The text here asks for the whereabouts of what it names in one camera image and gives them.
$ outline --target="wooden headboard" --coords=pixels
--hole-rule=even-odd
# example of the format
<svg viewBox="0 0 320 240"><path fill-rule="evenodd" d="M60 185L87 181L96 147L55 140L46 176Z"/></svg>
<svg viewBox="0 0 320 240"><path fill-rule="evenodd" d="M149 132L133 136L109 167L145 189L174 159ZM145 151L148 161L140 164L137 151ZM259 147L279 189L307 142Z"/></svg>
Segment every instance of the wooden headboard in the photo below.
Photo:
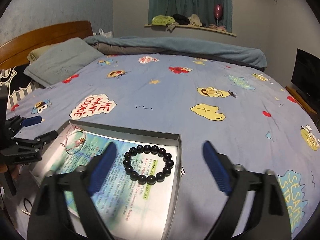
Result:
<svg viewBox="0 0 320 240"><path fill-rule="evenodd" d="M92 35L91 23L88 21L55 24L25 33L0 46L0 69L29 63L27 56L33 49Z"/></svg>

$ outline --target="window sill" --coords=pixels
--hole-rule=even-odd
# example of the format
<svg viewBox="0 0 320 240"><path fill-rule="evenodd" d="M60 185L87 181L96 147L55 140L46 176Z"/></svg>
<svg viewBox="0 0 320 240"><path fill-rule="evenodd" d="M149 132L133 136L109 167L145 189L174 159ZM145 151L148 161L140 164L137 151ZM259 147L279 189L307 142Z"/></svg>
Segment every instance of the window sill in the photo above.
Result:
<svg viewBox="0 0 320 240"><path fill-rule="evenodd" d="M165 27L165 26L145 24L144 27L146 28L146 27ZM198 29L198 30L204 30L204 31L209 31L209 32L222 33L222 34L229 35L229 36L234 36L234 37L237 36L234 33L227 33L227 32L223 32L223 31L219 31L219 30L214 30L214 29L211 29L211 28L198 27L198 26L192 26L192 25L180 25L180 24L178 24L176 26L176 28Z"/></svg>

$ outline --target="wall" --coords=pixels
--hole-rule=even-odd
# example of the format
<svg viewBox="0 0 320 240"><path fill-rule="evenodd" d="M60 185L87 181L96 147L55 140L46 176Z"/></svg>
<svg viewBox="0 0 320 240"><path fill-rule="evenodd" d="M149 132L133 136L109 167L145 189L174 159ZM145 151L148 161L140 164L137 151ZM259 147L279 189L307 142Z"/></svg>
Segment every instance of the wall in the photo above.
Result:
<svg viewBox="0 0 320 240"><path fill-rule="evenodd" d="M112 0L12 0L0 18L0 45L26 32L79 20L112 30Z"/></svg>
<svg viewBox="0 0 320 240"><path fill-rule="evenodd" d="M305 0L277 0L271 19L266 74L287 86L297 48L320 58L320 24Z"/></svg>
<svg viewBox="0 0 320 240"><path fill-rule="evenodd" d="M272 0L233 0L232 32L237 37L202 30L176 28L169 32L145 28L149 0L113 0L114 36L189 37L233 45L267 49Z"/></svg>

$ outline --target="wooden desk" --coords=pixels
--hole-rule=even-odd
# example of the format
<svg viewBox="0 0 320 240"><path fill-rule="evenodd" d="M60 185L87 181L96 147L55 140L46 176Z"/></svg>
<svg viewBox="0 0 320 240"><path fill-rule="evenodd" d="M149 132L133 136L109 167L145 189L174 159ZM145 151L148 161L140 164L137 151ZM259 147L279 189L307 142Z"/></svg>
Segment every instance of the wooden desk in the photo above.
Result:
<svg viewBox="0 0 320 240"><path fill-rule="evenodd" d="M313 122L316 123L320 118L319 114L308 105L308 103L297 93L294 88L286 86L285 89L294 97L302 109L307 112Z"/></svg>

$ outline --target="pillow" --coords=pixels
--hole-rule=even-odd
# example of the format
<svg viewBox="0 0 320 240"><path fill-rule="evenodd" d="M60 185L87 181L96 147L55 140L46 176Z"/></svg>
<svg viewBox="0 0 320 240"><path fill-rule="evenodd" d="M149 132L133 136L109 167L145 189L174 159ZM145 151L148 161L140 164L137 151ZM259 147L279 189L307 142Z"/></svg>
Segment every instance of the pillow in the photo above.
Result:
<svg viewBox="0 0 320 240"><path fill-rule="evenodd" d="M0 70L0 86L7 86L9 92L8 109L13 107L26 95L39 88L39 84L23 74L29 64Z"/></svg>
<svg viewBox="0 0 320 240"><path fill-rule="evenodd" d="M48 88L102 56L81 38L73 38L49 48L25 69L24 74Z"/></svg>
<svg viewBox="0 0 320 240"><path fill-rule="evenodd" d="M55 46L56 44L43 46L37 49L32 50L28 56L27 60L30 61L30 63L35 62L42 54L44 54L48 49L50 49L52 46Z"/></svg>

